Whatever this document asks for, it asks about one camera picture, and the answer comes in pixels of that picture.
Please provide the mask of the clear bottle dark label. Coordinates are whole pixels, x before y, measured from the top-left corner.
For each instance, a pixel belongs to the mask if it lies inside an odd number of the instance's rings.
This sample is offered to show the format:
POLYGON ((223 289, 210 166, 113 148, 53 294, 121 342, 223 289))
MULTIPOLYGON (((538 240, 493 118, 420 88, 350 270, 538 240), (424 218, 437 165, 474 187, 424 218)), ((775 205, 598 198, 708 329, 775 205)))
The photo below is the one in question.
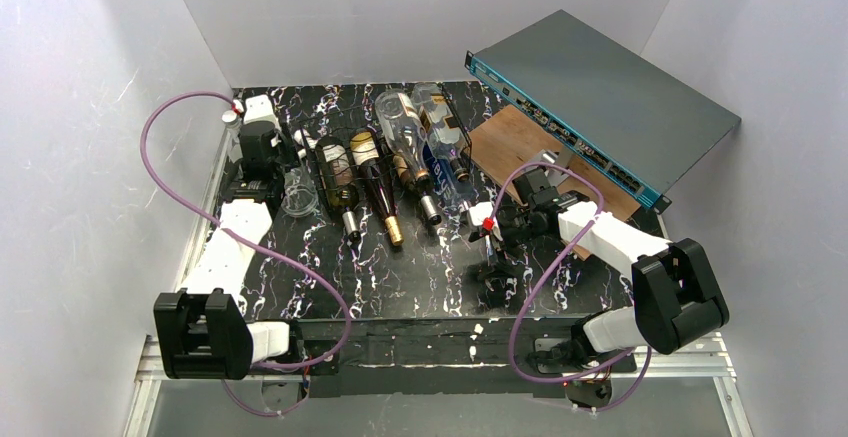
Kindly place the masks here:
POLYGON ((313 177, 304 159, 284 174, 282 210, 291 217, 301 218, 312 214, 319 205, 313 177))

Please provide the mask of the clear bottle red label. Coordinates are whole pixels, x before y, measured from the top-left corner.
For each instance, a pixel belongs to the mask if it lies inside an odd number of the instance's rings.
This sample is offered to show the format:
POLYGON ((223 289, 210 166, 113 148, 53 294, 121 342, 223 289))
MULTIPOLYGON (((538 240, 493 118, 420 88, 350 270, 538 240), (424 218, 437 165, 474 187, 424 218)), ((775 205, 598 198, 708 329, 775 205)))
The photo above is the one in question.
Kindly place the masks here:
POLYGON ((239 143, 239 132, 242 125, 241 117, 236 111, 227 110, 222 114, 221 120, 225 125, 227 135, 226 150, 228 158, 231 162, 236 162, 242 158, 239 143))

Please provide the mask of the clear bottle gold label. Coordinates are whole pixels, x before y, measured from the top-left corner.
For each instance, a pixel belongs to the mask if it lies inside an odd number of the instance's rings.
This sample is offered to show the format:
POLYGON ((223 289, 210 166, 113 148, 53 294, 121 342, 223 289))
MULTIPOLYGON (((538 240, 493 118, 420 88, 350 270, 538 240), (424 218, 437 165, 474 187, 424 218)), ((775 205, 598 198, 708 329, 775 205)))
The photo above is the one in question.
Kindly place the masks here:
POLYGON ((441 174, 451 174, 458 182, 469 179, 470 141, 453 108, 450 98, 436 83, 419 82, 412 89, 412 102, 426 134, 425 162, 435 172, 446 163, 441 174))

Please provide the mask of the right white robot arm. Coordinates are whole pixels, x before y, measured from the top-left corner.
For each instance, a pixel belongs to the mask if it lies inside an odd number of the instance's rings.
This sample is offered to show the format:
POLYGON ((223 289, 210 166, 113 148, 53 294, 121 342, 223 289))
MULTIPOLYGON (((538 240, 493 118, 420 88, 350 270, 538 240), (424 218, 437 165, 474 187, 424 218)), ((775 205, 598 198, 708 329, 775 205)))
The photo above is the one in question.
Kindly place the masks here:
POLYGON ((668 355, 729 322, 724 296, 698 242, 672 242, 638 230, 578 191, 559 193, 540 168, 518 176, 514 185, 522 205, 470 207, 472 239, 491 237, 514 247, 556 236, 588 250, 632 286, 632 305, 579 320, 568 340, 534 352, 534 358, 586 363, 639 346, 668 355))

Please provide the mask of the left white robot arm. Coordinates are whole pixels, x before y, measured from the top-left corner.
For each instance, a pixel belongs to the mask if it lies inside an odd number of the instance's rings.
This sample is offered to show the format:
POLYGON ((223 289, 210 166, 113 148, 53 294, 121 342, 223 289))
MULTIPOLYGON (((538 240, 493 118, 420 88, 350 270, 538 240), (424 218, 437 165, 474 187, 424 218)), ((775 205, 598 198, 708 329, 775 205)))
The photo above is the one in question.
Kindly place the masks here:
POLYGON ((240 380, 290 348, 287 323, 247 323, 237 304, 255 248, 284 200, 285 141, 275 124, 260 120, 240 127, 238 143, 241 174, 225 193, 212 236, 183 287, 154 303, 171 379, 240 380))

